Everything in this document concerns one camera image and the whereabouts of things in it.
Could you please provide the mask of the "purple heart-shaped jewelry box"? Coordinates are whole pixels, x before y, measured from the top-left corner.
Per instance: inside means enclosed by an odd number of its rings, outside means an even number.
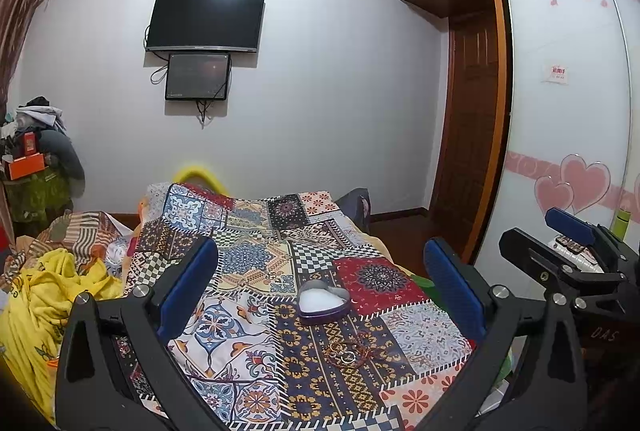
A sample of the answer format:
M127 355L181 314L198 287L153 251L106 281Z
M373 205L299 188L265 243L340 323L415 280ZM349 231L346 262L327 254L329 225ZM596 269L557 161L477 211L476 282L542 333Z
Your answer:
M352 310L352 298L341 287L334 287L324 281L313 279L299 287L297 312L305 326L333 323L345 317Z

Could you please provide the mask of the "yellow blanket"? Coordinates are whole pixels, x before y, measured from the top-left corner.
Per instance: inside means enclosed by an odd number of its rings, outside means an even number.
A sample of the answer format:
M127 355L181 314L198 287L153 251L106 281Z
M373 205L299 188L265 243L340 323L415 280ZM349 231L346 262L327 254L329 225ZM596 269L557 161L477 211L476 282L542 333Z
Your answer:
M54 422L53 370L74 301L83 292L98 301L117 299L122 280L101 260L79 272L70 251L54 249L21 270L1 313L1 356L48 422Z

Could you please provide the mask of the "striped patterned pillow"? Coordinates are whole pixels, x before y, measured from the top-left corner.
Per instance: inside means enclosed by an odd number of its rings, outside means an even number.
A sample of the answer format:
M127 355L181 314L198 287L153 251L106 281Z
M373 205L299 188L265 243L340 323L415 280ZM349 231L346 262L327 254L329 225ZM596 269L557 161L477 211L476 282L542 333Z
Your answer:
M9 292L24 267L36 266L45 253L58 248L70 251L78 273L102 262L108 274L122 278L132 236L132 229L102 211L63 214L38 236L18 236L9 246L1 256L1 289Z

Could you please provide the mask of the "green cloth covered stand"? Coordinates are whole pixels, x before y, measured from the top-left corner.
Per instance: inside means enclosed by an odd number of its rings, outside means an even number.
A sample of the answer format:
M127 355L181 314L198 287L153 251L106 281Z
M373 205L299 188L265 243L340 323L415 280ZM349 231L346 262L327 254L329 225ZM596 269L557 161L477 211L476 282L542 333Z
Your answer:
M2 184L17 236L37 236L57 217L73 209L70 183L56 169L46 168Z

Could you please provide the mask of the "brown wooden door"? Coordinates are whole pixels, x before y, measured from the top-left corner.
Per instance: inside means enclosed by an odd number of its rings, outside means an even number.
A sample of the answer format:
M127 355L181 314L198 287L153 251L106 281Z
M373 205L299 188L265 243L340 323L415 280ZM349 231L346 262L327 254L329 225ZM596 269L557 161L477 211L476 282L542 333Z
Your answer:
M494 135L495 13L454 17L449 28L446 110L430 212L437 234L462 257L472 240Z

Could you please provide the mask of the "dark blue pillow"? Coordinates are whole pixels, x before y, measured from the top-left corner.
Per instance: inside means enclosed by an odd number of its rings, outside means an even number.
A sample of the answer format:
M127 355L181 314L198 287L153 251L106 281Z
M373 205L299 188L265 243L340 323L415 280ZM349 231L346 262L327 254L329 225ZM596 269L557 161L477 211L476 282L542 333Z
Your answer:
M336 199L335 203L361 232L370 232L371 202L367 188L355 188Z

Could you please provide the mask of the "colourful patchwork bedspread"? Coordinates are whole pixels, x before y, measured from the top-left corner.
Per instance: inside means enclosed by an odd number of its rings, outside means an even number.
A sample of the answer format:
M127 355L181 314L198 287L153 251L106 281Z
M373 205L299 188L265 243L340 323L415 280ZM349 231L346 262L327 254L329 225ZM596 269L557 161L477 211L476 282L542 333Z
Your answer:
M195 238L218 264L172 358L231 430L411 430L473 351L449 315L327 192L234 199L155 183L126 288L153 285ZM352 310L305 326L299 287L341 287Z

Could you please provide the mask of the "orange box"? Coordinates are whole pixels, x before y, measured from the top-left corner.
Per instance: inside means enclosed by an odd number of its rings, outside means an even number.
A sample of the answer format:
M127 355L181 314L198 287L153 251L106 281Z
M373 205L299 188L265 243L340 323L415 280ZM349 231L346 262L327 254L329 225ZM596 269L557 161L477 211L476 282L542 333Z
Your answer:
M46 163L41 153L31 154L6 163L6 172L12 181L28 177L44 169L46 169Z

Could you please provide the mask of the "pile of clothes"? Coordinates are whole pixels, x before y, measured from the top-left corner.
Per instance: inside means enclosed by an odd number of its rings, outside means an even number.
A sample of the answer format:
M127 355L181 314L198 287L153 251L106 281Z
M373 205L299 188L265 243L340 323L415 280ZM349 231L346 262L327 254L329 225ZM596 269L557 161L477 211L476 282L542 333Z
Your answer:
M13 158L25 156L25 134L35 136L36 151L70 182L70 196L81 197L86 188L85 169L67 134L61 108L52 106L42 95L18 106L13 119L2 122L2 152Z

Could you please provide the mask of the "yellow curved bed rail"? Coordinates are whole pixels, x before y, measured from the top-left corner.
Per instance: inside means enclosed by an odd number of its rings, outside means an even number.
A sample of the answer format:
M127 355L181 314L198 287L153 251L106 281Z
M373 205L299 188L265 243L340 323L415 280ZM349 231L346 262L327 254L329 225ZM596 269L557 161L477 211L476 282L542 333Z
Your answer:
M228 188L221 183L215 174L199 165L188 165L181 168L172 178L175 183L198 183L206 185L211 191L229 196Z

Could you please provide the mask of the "small black wall monitor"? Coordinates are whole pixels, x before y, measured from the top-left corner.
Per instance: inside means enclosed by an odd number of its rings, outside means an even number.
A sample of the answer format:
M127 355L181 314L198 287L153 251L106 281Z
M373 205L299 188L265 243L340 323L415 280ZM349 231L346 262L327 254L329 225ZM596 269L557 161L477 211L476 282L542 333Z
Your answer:
M224 102L230 75L229 53L172 53L167 66L165 100Z

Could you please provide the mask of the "black wall television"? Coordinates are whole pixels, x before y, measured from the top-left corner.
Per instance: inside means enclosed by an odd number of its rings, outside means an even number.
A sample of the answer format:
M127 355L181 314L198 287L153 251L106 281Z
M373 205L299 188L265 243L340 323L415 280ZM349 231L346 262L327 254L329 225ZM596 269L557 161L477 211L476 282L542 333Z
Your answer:
M146 48L255 53L265 0L155 0Z

